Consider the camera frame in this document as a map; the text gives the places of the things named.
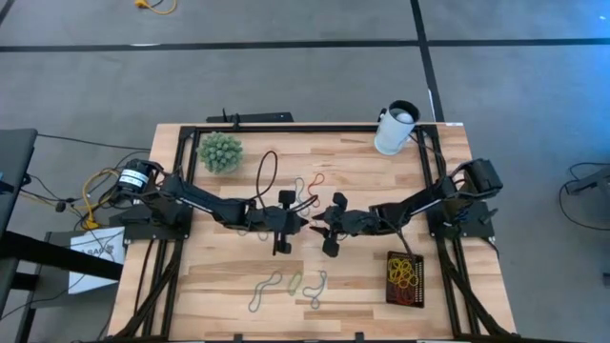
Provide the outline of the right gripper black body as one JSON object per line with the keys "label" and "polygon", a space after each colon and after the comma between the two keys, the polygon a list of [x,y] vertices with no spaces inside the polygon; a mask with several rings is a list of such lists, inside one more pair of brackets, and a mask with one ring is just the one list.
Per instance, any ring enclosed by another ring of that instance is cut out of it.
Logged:
{"label": "right gripper black body", "polygon": [[360,210],[347,210],[348,200],[341,192],[333,195],[333,205],[328,208],[335,210],[333,219],[325,222],[331,231],[328,238],[324,237],[322,250],[330,257],[337,257],[339,252],[338,237],[341,234],[381,235],[381,223],[370,212]]}

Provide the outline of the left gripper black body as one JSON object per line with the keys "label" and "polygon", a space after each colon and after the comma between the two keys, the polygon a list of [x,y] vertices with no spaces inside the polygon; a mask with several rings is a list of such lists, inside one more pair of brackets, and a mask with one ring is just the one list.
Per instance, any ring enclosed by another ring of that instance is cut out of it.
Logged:
{"label": "left gripper black body", "polygon": [[247,213],[248,232],[272,232],[274,234],[273,255],[278,252],[290,254],[292,245],[288,242],[289,235],[300,232],[298,211],[290,206],[295,202],[295,191],[280,191],[278,206],[249,210]]}

